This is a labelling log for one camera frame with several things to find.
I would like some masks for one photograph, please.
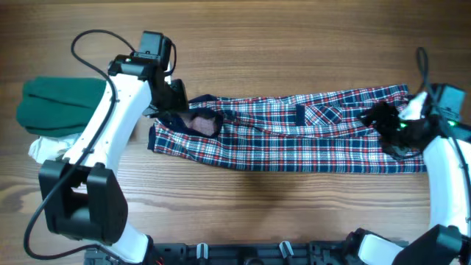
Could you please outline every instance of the wooden surface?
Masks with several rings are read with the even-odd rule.
[[[0,264],[24,254],[24,228],[40,203],[35,139],[15,121],[22,84],[38,75],[95,77],[70,55],[86,29],[109,29],[138,46],[143,30],[178,48],[176,78],[188,97],[279,96],[375,85],[420,84],[414,52],[428,48],[431,79],[470,91],[469,1],[3,1],[0,5]],[[129,51],[91,35],[78,53],[102,69]],[[463,112],[470,122],[470,96]],[[426,174],[235,172],[146,150],[142,119],[121,159],[118,181],[130,221],[156,242],[209,244],[341,240],[364,227],[414,240],[428,228]],[[38,222],[32,247],[72,246]],[[36,264],[80,264],[82,254]]]

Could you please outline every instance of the green cloth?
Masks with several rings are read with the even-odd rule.
[[[37,77],[23,86],[16,120],[29,133],[62,137],[81,133],[105,92],[95,78]]]

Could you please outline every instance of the navy plaid garment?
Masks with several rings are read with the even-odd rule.
[[[356,119],[378,102],[402,110],[407,95],[406,85],[248,99],[205,95],[190,101],[189,113],[214,120],[214,134],[167,116],[151,127],[149,149],[238,170],[424,172],[422,157],[396,161],[381,151],[379,134]]]

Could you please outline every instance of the folded plaid shirt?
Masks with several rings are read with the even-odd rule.
[[[171,115],[151,127],[149,149],[238,170],[424,172],[420,156],[396,161],[383,153],[379,134],[356,118],[378,102],[401,110],[407,95],[406,85],[248,99],[205,95],[190,101],[189,113],[213,118],[214,134]]]

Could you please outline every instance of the plaid shirt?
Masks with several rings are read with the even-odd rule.
[[[420,156],[396,161],[383,153],[378,133],[356,119],[382,101],[402,109],[407,95],[406,85],[248,99],[205,95],[190,101],[189,112],[214,118],[213,135],[168,116],[149,131],[149,149],[238,170],[424,172]]]

